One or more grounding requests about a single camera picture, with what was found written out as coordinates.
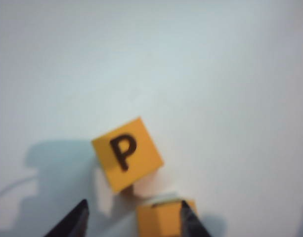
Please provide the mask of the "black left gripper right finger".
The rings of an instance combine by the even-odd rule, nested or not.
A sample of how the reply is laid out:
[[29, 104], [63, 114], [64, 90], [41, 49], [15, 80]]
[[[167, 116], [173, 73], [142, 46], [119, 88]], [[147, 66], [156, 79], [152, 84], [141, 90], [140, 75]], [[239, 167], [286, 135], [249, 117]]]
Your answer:
[[211, 237], [210, 233], [185, 200], [181, 201], [180, 219], [182, 237]]

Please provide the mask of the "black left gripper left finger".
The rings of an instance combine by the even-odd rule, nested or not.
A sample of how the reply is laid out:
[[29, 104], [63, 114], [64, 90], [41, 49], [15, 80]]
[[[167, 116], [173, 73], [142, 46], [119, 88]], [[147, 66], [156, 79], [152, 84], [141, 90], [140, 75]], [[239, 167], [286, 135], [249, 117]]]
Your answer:
[[88, 219], [88, 201], [83, 199], [45, 237], [85, 237]]

